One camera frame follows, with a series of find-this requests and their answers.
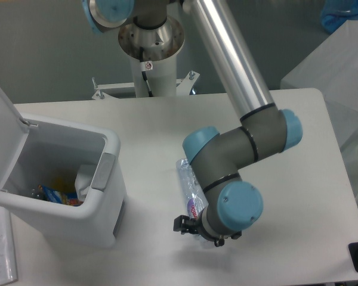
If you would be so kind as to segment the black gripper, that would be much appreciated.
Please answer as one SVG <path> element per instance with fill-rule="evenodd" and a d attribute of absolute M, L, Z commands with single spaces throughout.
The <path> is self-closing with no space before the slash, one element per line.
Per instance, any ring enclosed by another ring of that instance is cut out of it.
<path fill-rule="evenodd" d="M 181 234 L 199 234 L 216 247 L 223 246 L 228 238 L 237 240 L 242 236 L 242 231 L 235 231 L 223 225 L 217 225 L 216 228 L 213 228 L 208 222 L 197 222 L 196 219 L 185 215 L 180 215 L 174 219 L 173 231 Z"/>

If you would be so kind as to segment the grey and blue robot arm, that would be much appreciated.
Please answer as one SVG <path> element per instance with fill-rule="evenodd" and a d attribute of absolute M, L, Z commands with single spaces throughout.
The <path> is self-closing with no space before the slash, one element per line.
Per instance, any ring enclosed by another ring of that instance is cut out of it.
<path fill-rule="evenodd" d="M 226 1 L 179 1 L 194 20 L 224 87 L 222 109 L 201 109 L 211 121 L 190 128 L 183 140 L 186 160 L 205 197 L 198 214 L 181 215 L 173 230 L 216 247 L 236 240 L 262 215 L 259 190 L 240 171 L 298 145 L 303 127 L 295 113 L 276 105 Z M 182 25 L 168 14 L 168 1 L 83 1 L 94 33 L 118 30 L 129 58 L 135 94 L 175 96 L 176 56 L 184 45 Z"/>

